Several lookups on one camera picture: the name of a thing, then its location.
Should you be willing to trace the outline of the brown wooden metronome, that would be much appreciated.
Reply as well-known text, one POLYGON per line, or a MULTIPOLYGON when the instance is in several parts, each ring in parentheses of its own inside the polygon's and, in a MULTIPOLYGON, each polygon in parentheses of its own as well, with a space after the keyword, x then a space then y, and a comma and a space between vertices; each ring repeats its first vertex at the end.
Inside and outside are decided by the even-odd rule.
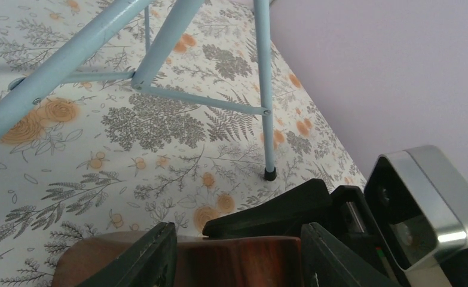
MULTIPOLYGON (((52 286, 76 286, 106 267, 143 231, 119 231, 80 240, 58 260, 52 286)), ((303 286, 301 241, 262 236, 210 240, 178 236, 175 286, 303 286)))

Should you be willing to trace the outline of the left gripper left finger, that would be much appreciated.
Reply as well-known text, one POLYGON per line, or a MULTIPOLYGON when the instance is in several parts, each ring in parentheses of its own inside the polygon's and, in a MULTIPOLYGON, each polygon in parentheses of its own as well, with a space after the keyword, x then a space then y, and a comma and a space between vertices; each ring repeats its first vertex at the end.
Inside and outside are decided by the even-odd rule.
POLYGON ((175 225, 161 222, 79 286, 173 286, 177 250, 175 225))

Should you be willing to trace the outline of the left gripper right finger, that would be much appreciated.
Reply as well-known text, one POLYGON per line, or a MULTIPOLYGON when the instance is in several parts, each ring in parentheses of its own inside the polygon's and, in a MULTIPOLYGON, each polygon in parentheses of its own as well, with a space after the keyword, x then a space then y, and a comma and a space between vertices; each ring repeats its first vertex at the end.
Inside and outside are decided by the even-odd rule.
POLYGON ((301 227, 301 265, 305 286, 398 286, 320 224, 301 227))

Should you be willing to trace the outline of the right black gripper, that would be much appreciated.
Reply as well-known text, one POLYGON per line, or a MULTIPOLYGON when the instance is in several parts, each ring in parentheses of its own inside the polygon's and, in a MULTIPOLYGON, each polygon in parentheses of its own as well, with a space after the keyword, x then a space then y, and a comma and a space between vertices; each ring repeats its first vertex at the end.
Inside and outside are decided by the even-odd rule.
POLYGON ((310 179, 263 203, 208 221, 204 236, 232 239, 295 236, 301 226, 316 222, 398 286, 409 286, 389 255, 358 187, 339 186, 329 195, 325 182, 310 179))

